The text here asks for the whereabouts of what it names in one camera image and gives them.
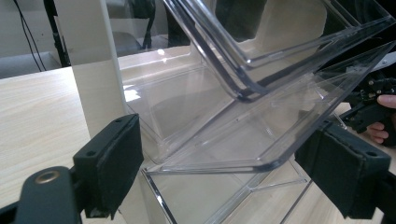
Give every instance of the wooden table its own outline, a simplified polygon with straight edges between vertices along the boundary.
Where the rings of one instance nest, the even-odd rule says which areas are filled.
[[[71,68],[0,79],[0,123],[0,207],[18,200],[23,181],[34,172],[72,166],[72,156],[90,140]],[[396,150],[383,149],[396,159]],[[377,212],[373,220],[344,219],[314,184],[288,223],[380,223],[381,217]],[[125,220],[116,216],[113,223]]]

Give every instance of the human hand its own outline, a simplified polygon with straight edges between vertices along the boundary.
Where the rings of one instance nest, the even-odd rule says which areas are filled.
[[[396,95],[380,95],[377,101],[383,106],[396,108]],[[390,119],[392,120],[393,126],[396,127],[396,114],[393,114]],[[367,133],[373,141],[382,144],[384,140],[389,137],[388,132],[384,129],[385,125],[383,123],[376,122],[367,127]]]

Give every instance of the stacked plastic bins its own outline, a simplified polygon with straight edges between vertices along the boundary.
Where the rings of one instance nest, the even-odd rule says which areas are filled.
[[[394,19],[372,0],[165,4],[192,45],[121,71],[141,118],[149,221],[280,222],[305,188],[290,186],[305,179],[288,159],[393,44],[323,65]]]

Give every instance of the white wall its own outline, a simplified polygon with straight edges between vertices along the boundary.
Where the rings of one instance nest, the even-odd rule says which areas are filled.
[[[18,3],[38,50],[56,51],[43,1],[19,0]],[[30,50],[17,7],[13,0],[0,0],[0,58],[23,54],[30,54]]]

